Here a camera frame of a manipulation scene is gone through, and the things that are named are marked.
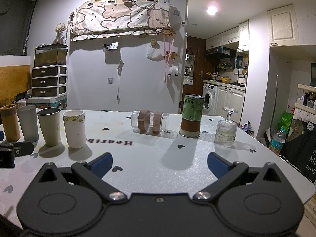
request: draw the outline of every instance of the green bag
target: green bag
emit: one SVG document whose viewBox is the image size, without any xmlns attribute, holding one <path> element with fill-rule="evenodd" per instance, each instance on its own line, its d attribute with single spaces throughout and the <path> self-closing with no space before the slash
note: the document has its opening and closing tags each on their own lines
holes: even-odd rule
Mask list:
<svg viewBox="0 0 316 237">
<path fill-rule="evenodd" d="M 277 124 L 278 129 L 281 129 L 281 127 L 284 127 L 287 131 L 289 131 L 292 118 L 293 118 L 293 115 L 291 113 L 287 113 L 286 111 L 283 112 L 282 117 Z"/>
</svg>

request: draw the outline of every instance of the white plush toy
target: white plush toy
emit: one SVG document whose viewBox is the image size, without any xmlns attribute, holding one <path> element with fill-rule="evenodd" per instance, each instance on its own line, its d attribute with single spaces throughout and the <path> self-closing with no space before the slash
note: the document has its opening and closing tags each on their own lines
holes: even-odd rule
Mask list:
<svg viewBox="0 0 316 237">
<path fill-rule="evenodd" d="M 172 74 L 174 74 L 175 76 L 178 75 L 179 69 L 177 66 L 171 66 L 169 68 L 169 76 L 171 76 Z"/>
</svg>

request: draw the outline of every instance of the washing machine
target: washing machine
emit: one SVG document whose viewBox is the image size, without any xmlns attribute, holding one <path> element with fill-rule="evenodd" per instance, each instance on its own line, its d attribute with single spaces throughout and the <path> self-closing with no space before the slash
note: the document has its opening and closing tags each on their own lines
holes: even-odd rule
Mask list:
<svg viewBox="0 0 316 237">
<path fill-rule="evenodd" d="M 215 106 L 217 103 L 217 86 L 211 84 L 204 84 L 203 86 L 203 115 L 214 115 Z"/>
</svg>

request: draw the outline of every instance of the brown tape band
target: brown tape band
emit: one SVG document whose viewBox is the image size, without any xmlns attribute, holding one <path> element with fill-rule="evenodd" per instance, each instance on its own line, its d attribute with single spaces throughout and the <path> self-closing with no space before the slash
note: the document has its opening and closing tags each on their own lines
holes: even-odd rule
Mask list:
<svg viewBox="0 0 316 237">
<path fill-rule="evenodd" d="M 153 119 L 153 132 L 154 133 L 160 132 L 161 118 L 162 118 L 162 112 L 156 111 L 154 113 L 154 119 Z"/>
<path fill-rule="evenodd" d="M 1 117 L 13 116 L 16 114 L 16 106 L 15 104 L 6 105 L 0 108 Z"/>
<path fill-rule="evenodd" d="M 150 114 L 147 110 L 141 110 L 138 115 L 138 128 L 147 131 L 150 123 Z"/>
<path fill-rule="evenodd" d="M 201 121 L 190 121 L 183 118 L 180 128 L 189 132 L 198 132 L 201 129 Z"/>
</svg>

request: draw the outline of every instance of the cup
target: cup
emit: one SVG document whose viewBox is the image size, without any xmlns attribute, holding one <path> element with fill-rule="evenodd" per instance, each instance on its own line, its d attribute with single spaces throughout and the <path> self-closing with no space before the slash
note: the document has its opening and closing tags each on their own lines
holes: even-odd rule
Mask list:
<svg viewBox="0 0 316 237">
<path fill-rule="evenodd" d="M 60 108 L 46 108 L 37 112 L 39 125 L 47 146 L 60 143 Z"/>
<path fill-rule="evenodd" d="M 0 108 L 1 120 L 7 142 L 14 142 L 20 139 L 18 117 L 16 116 L 16 106 L 6 105 Z"/>
<path fill-rule="evenodd" d="M 66 138 L 69 147 L 78 149 L 86 143 L 84 127 L 84 112 L 81 110 L 66 111 L 63 113 Z"/>
<path fill-rule="evenodd" d="M 28 105 L 18 108 L 17 114 L 25 141 L 35 142 L 39 139 L 36 106 Z"/>
</svg>

